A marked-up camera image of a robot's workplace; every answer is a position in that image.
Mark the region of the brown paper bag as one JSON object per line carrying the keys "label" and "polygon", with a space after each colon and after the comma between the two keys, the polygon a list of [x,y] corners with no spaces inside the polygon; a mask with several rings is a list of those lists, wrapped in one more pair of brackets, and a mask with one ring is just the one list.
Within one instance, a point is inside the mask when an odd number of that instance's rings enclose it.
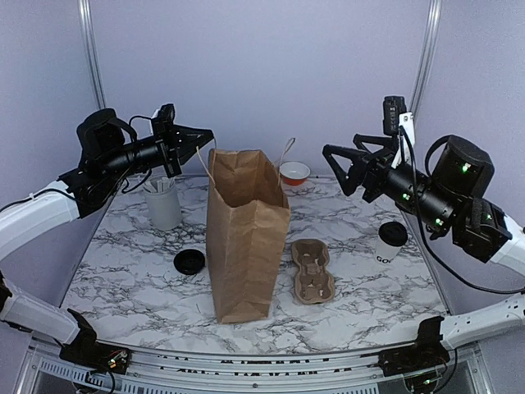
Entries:
{"label": "brown paper bag", "polygon": [[261,150],[212,149],[203,167],[209,179],[206,258],[217,321],[265,319],[290,224],[279,172]]}

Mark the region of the white paper coffee cup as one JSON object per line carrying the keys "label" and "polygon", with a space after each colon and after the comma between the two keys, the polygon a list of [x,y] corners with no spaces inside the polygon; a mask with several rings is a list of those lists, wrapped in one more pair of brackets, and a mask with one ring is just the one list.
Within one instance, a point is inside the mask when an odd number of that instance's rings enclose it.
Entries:
{"label": "white paper coffee cup", "polygon": [[374,261],[381,265],[390,264],[403,247],[404,243],[396,242],[392,245],[382,238],[377,237],[376,249],[373,256]]}

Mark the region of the brown cardboard cup carrier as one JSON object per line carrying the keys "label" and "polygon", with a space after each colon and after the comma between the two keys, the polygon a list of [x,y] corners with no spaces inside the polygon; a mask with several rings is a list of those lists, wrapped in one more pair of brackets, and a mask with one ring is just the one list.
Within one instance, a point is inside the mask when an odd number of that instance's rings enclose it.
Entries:
{"label": "brown cardboard cup carrier", "polygon": [[299,239],[290,247],[299,271],[294,277],[294,293],[304,305],[321,304],[335,296],[335,279],[326,270],[330,263],[327,245],[318,239]]}

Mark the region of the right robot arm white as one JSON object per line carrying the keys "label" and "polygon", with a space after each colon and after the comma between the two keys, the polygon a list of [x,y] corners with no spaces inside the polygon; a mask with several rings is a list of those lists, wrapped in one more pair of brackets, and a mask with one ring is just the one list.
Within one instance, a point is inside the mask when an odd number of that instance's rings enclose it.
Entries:
{"label": "right robot arm white", "polygon": [[[356,135],[355,146],[327,144],[322,155],[345,195],[363,188],[371,203],[380,196],[413,215],[426,248],[450,236],[455,246],[481,263],[524,274],[524,228],[502,208],[485,199],[494,174],[487,152],[472,142],[446,135],[430,151],[441,149],[434,168],[422,173],[412,151],[395,163],[399,142],[393,137]],[[430,368],[450,360],[450,352],[524,325],[524,290],[494,289],[504,300],[466,314],[437,316],[420,322],[407,346],[383,350],[378,364],[387,375]]]}

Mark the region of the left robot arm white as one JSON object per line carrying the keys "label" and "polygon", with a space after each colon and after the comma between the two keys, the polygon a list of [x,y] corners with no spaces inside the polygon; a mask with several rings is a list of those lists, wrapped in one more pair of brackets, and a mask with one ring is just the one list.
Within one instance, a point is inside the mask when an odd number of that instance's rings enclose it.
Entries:
{"label": "left robot arm white", "polygon": [[[1,201],[43,189],[80,158],[76,127],[89,108],[24,110],[1,124]],[[2,261],[15,284],[55,305],[82,312],[106,341],[169,350],[203,350],[213,324],[208,276],[173,267],[185,247],[202,250],[205,187],[181,178],[183,220],[160,231],[140,191],[118,195],[110,208],[49,231]]]}

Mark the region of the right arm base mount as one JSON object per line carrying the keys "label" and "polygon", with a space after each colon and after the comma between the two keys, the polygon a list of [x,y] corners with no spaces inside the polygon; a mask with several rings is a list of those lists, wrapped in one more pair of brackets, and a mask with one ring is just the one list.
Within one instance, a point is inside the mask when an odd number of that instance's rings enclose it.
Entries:
{"label": "right arm base mount", "polygon": [[385,377],[411,373],[450,361],[449,352],[441,344],[441,322],[437,316],[420,322],[418,335],[412,345],[382,350],[378,354],[378,366]]}

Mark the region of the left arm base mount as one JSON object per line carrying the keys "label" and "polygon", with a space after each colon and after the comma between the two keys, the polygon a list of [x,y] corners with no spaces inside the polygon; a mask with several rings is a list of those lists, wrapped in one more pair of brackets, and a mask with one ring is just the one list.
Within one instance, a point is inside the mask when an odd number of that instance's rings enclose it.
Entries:
{"label": "left arm base mount", "polygon": [[79,328],[79,332],[70,343],[60,345],[60,358],[74,364],[93,368],[99,372],[125,374],[130,362],[131,350],[123,346],[114,346],[98,341],[97,333],[82,314],[67,309]]}

